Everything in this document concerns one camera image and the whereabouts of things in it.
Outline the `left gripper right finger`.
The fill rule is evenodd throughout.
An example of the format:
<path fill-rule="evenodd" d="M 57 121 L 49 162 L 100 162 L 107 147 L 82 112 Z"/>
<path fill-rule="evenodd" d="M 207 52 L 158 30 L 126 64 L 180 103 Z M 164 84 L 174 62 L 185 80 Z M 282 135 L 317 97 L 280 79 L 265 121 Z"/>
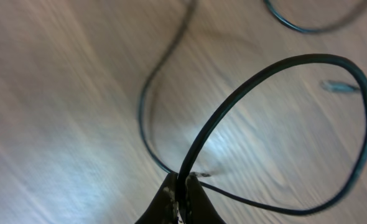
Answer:
<path fill-rule="evenodd" d="M 189 175 L 185 181 L 185 222 L 188 224 L 225 224 L 199 180 Z"/>

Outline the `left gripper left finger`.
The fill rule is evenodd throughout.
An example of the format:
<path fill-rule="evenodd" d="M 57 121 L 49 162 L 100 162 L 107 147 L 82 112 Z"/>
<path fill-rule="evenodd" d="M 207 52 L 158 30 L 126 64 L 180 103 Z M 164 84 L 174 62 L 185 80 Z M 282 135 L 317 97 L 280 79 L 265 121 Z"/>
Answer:
<path fill-rule="evenodd" d="M 169 173 L 136 224 L 178 223 L 178 202 L 175 200 L 176 182 L 177 173 Z"/>

